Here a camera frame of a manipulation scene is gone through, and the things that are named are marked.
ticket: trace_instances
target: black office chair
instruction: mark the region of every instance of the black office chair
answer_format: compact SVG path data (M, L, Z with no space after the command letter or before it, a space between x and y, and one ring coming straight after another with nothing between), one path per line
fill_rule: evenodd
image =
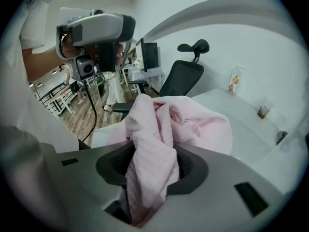
M160 89L159 96L161 97L186 95L204 72L204 67L197 62L200 54L209 52L209 44L207 41L199 40L193 46L181 44L178 46L177 50L180 52L194 52L194 60L192 62L177 60L173 64L168 78ZM137 84L140 88L140 92L142 94L145 93L143 85L147 84L147 81L130 81L130 84ZM112 107L112 110L114 112L123 113L121 118L121 120L123 120L132 106L133 102L116 103Z

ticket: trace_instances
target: wooden floor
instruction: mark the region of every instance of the wooden floor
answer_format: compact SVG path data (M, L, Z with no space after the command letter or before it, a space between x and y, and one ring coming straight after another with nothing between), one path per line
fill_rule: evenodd
M92 86L89 89L91 99L98 115L95 129L118 123L120 122L122 116L121 113L106 112L102 109L102 106L106 105L108 88L108 85L105 85L105 94L102 100L99 98L96 86ZM129 85L129 87L127 87L125 84L122 84L122 88L124 90L123 92L126 102L134 101L138 94L134 91L129 91L133 88L133 86ZM153 91L149 91L149 87L145 88L145 93L152 98L157 97L157 95ZM69 105L71 110L73 111L73 114L70 114L66 109L59 117L74 135L76 135L80 140L83 140L93 127L95 115L88 98L86 98L85 101L80 105L78 105L77 103L77 98L74 98ZM89 137L85 140L85 143L89 146L91 146L92 134L93 133L91 133Z

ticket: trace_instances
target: plastic bottle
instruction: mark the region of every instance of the plastic bottle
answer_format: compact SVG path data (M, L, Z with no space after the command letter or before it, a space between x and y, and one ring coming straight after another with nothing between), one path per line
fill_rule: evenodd
M228 82L227 86L227 91L230 92L231 94L235 94L237 86L239 85L240 82L240 75L241 75L241 70L243 68L236 66L235 69L233 70L233 73L231 75L230 81Z

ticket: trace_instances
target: chair armrest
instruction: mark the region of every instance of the chair armrest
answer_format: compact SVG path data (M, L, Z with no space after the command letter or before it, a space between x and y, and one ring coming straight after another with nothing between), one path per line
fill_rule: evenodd
M130 84L147 84L145 80L130 81Z
M117 113L128 113L133 106L133 102L116 103L112 106L112 110Z

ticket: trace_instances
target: pink towel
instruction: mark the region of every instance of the pink towel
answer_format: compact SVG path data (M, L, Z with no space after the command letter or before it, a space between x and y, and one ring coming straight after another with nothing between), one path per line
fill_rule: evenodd
M109 144L133 140L136 152L128 167L127 196L132 225L142 227L162 206L167 186L179 179L173 141L230 154L227 118L187 96L152 99L140 94Z

